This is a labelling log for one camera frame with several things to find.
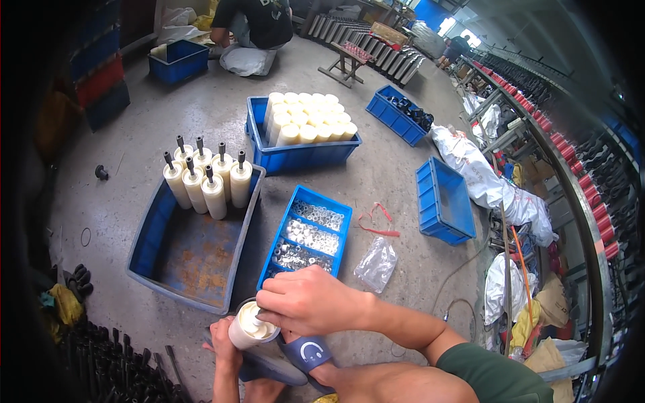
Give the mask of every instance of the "black t-shirt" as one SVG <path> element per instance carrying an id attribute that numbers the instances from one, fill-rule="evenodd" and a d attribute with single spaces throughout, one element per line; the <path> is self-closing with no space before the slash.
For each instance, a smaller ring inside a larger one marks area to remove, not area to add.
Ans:
<path id="1" fill-rule="evenodd" d="M 228 28 L 237 12 L 246 16 L 251 42 L 260 49 L 287 43 L 293 36 L 288 0 L 220 0 L 211 28 Z"/>

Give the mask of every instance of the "blue plastic crate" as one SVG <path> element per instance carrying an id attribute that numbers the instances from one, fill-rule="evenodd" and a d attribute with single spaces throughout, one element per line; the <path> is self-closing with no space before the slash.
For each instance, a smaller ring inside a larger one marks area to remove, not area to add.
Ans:
<path id="1" fill-rule="evenodd" d="M 127 275 L 173 300 L 226 315 L 264 175 L 253 165 L 248 207 L 228 203 L 223 220 L 180 208 L 162 178 L 130 248 Z"/>
<path id="2" fill-rule="evenodd" d="M 96 132 L 129 104 L 128 86 L 125 81 L 119 81 L 98 100 L 85 108 L 85 117 L 92 131 Z"/>
<path id="3" fill-rule="evenodd" d="M 244 126 L 253 144 L 253 163 L 263 166 L 267 175 L 342 164 L 354 149 L 362 144 L 361 136 L 356 133 L 349 141 L 269 147 L 262 129 L 268 100 L 269 97 L 247 98 L 248 115 Z"/>
<path id="4" fill-rule="evenodd" d="M 120 27 L 116 24 L 107 34 L 72 56 L 70 76 L 73 82 L 78 81 L 119 50 L 119 32 Z"/>
<path id="5" fill-rule="evenodd" d="M 421 137 L 427 133 L 409 116 L 385 99 L 392 96 L 401 99 L 405 95 L 392 88 L 392 86 L 386 85 L 374 93 L 374 98 L 365 109 L 414 147 L 421 140 Z M 412 104 L 410 108 L 418 108 L 418 106 Z"/>
<path id="6" fill-rule="evenodd" d="M 166 61 L 148 54 L 150 73 L 166 84 L 174 84 L 208 69 L 208 46 L 181 39 L 166 47 Z"/>
<path id="7" fill-rule="evenodd" d="M 431 157 L 417 170 L 419 231 L 452 246 L 477 236 L 466 180 Z"/>
<path id="8" fill-rule="evenodd" d="M 338 213 L 338 214 L 344 214 L 345 217 L 342 220 L 340 230 L 339 231 L 331 230 L 323 225 L 317 224 L 311 220 L 308 220 L 305 217 L 302 217 L 296 214 L 294 211 L 291 211 L 293 201 L 296 199 L 306 202 L 308 204 L 312 204 L 314 206 L 325 207 L 328 210 L 334 211 L 335 213 Z M 295 191 L 291 196 L 291 200 L 289 200 L 289 204 L 287 205 L 286 211 L 284 212 L 283 219 L 280 222 L 280 226 L 278 227 L 278 232 L 275 234 L 273 243 L 271 243 L 271 248 L 269 249 L 270 250 L 269 256 L 266 257 L 264 268 L 262 269 L 262 273 L 260 274 L 260 279 L 257 282 L 257 287 L 256 287 L 257 291 L 260 291 L 262 289 L 262 283 L 264 282 L 264 280 L 268 279 L 269 277 L 273 277 L 275 274 L 281 271 L 293 271 L 290 268 L 282 267 L 271 260 L 271 258 L 273 257 L 273 250 L 275 250 L 275 245 L 278 243 L 278 240 L 282 238 L 281 233 L 285 229 L 288 223 L 289 217 L 292 217 L 293 219 L 300 219 L 302 220 L 303 223 L 317 226 L 320 230 L 324 230 L 324 231 L 327 231 L 328 233 L 338 235 L 338 250 L 336 251 L 336 254 L 334 256 L 327 255 L 323 252 L 317 251 L 312 248 L 308 248 L 305 245 L 300 245 L 301 248 L 304 248 L 311 253 L 331 257 L 332 258 L 331 274 L 334 277 L 338 277 L 338 270 L 341 266 L 342 252 L 345 249 L 345 241 L 347 240 L 347 234 L 350 230 L 350 222 L 352 221 L 352 208 L 349 206 L 345 206 L 344 204 L 338 203 L 337 201 L 331 200 L 328 197 L 321 195 L 320 193 L 316 193 L 312 190 L 309 190 L 302 185 L 298 185 L 295 187 Z M 297 243 L 292 242 L 286 238 L 284 239 L 284 241 L 285 243 L 298 246 Z"/>

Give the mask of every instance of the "foot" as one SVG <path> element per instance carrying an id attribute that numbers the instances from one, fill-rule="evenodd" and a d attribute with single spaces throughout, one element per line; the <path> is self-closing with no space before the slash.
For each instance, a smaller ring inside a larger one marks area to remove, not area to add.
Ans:
<path id="1" fill-rule="evenodd" d="M 300 335 L 286 329 L 282 329 L 281 334 L 285 343 L 291 343 L 300 338 Z M 324 386 L 332 386 L 333 378 L 338 368 L 331 361 L 327 361 L 309 371 L 309 375 L 318 383 Z"/>
<path id="2" fill-rule="evenodd" d="M 244 383 L 243 403 L 275 402 L 286 387 L 282 382 L 272 379 L 260 378 Z"/>

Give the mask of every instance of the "metal rail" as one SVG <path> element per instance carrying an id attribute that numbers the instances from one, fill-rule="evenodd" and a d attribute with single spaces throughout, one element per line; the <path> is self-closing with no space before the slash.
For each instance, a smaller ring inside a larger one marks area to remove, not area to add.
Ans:
<path id="1" fill-rule="evenodd" d="M 501 85 L 475 66 L 469 59 L 462 57 L 464 63 L 475 71 L 493 89 L 499 90 L 506 102 L 523 118 L 528 130 L 533 135 L 535 142 L 542 148 L 542 151 L 551 161 L 553 170 L 562 186 L 564 196 L 571 206 L 571 212 L 575 219 L 582 249 L 586 261 L 587 278 L 591 291 L 591 333 L 589 336 L 589 357 L 596 357 L 596 364 L 591 369 L 595 374 L 599 366 L 603 366 L 611 352 L 611 336 L 613 324 L 611 323 L 611 279 L 609 266 L 604 252 L 604 244 L 600 237 L 600 231 L 596 224 L 591 207 L 584 196 L 584 192 L 577 178 L 571 172 L 566 160 L 557 149 L 547 133 L 540 127 L 533 116 L 520 103 L 513 98 Z"/>

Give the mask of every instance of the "slipper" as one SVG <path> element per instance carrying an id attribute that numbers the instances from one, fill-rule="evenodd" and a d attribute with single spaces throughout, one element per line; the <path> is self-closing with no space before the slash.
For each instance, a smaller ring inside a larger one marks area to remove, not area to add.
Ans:
<path id="1" fill-rule="evenodd" d="M 322 336 L 301 337 L 291 343 L 285 343 L 281 333 L 276 341 L 284 356 L 307 376 L 309 383 L 316 390 L 326 395 L 336 392 L 329 386 L 321 385 L 309 375 L 313 368 L 333 359 L 332 352 Z"/>
<path id="2" fill-rule="evenodd" d="M 212 347 L 210 328 L 204 330 L 203 337 L 204 341 Z M 289 362 L 268 357 L 255 349 L 242 351 L 239 378 L 242 382 L 267 378 L 289 386 L 304 386 L 308 381 L 307 376 Z"/>

